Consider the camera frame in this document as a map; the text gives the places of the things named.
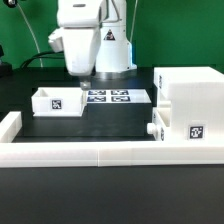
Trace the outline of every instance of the black tabletop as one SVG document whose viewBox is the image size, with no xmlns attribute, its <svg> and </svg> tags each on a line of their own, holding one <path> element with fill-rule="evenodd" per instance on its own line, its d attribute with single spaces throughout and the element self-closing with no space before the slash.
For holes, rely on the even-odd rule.
<svg viewBox="0 0 224 224">
<path fill-rule="evenodd" d="M 152 96 L 153 70 L 141 68 L 123 79 L 92 76 L 92 89 L 144 89 Z M 23 128 L 14 142 L 153 140 L 147 135 L 151 103 L 88 104 L 82 117 L 33 117 L 31 96 L 39 87 L 78 87 L 77 77 L 62 68 L 18 69 L 0 79 L 0 112 L 21 111 Z"/>
<path fill-rule="evenodd" d="M 120 82 L 93 80 L 93 87 L 143 88 L 150 93 L 151 75 L 142 72 L 138 78 Z M 122 136 L 114 131 L 112 135 L 104 136 L 105 139 L 94 134 L 85 136 L 86 133 L 78 137 L 60 133 L 44 137 L 39 129 L 35 132 L 30 95 L 39 86 L 74 86 L 74 83 L 78 85 L 78 80 L 60 69 L 17 70 L 14 76 L 0 79 L 1 117 L 10 110 L 23 111 L 27 129 L 18 137 L 18 142 L 44 141 L 44 138 L 46 141 L 50 138 L 62 141 L 66 141 L 65 138 L 68 141 L 147 139 L 144 131 L 138 136 L 131 132 Z M 141 119 L 135 122 L 144 127 Z M 223 224 L 223 189 L 222 165 L 0 169 L 0 222 Z"/>
</svg>

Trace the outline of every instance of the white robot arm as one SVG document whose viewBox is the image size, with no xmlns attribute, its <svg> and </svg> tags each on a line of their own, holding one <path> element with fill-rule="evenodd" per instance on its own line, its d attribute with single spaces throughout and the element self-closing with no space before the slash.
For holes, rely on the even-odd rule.
<svg viewBox="0 0 224 224">
<path fill-rule="evenodd" d="M 68 72 L 89 76 L 100 47 L 100 24 L 107 17 L 106 0 L 58 0 L 58 25 L 50 37 L 54 51 L 64 50 Z"/>
<path fill-rule="evenodd" d="M 49 36 L 55 52 L 63 51 L 70 75 L 121 73 L 135 69 L 126 38 L 125 0 L 58 0 L 59 29 Z"/>
</svg>

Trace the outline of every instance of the white plastic part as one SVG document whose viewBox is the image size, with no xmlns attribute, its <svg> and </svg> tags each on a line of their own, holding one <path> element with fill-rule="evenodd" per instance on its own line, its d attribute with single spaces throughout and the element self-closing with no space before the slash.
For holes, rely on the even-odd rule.
<svg viewBox="0 0 224 224">
<path fill-rule="evenodd" d="M 63 51 L 63 43 L 62 43 L 62 35 L 63 29 L 56 29 L 49 37 L 48 43 L 50 44 L 51 48 L 54 52 Z"/>
<path fill-rule="evenodd" d="M 224 164 L 224 143 L 0 143 L 0 167 Z"/>
<path fill-rule="evenodd" d="M 101 46 L 96 58 L 96 72 L 121 73 L 136 69 L 132 60 L 132 45 L 126 37 L 126 1 L 115 0 L 119 11 L 120 21 L 117 19 L 114 6 L 109 1 L 109 18 L 101 28 Z"/>
<path fill-rule="evenodd" d="M 60 27 L 97 27 L 106 16 L 106 0 L 58 0 L 57 19 Z"/>
<path fill-rule="evenodd" d="M 209 67 L 155 68 L 156 140 L 220 141 L 224 137 L 224 76 Z"/>
<path fill-rule="evenodd" d="M 11 143 L 21 127 L 21 113 L 10 112 L 0 123 L 0 143 Z"/>
<path fill-rule="evenodd" d="M 86 95 L 81 88 L 38 88 L 32 96 L 34 116 L 82 116 Z"/>
<path fill-rule="evenodd" d="M 99 28 L 63 29 L 62 40 L 69 74 L 90 75 L 100 47 Z"/>
<path fill-rule="evenodd" d="M 153 124 L 153 123 L 148 123 L 147 124 L 147 133 L 149 134 L 149 135 L 157 135 L 157 127 L 156 127 L 156 125 L 155 124 Z"/>
</svg>

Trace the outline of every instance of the large white box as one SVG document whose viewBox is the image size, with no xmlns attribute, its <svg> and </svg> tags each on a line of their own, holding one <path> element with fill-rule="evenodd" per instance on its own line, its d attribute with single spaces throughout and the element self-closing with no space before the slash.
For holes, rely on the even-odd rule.
<svg viewBox="0 0 224 224">
<path fill-rule="evenodd" d="M 158 141 L 224 138 L 224 76 L 210 67 L 155 68 L 157 107 L 148 132 Z"/>
</svg>

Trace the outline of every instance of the small white box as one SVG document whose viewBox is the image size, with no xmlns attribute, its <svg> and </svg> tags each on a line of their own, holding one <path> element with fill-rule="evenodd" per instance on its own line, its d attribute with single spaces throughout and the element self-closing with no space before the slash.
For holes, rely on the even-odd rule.
<svg viewBox="0 0 224 224">
<path fill-rule="evenodd" d="M 82 116 L 86 106 L 81 88 L 38 88 L 32 96 L 34 116 Z"/>
</svg>

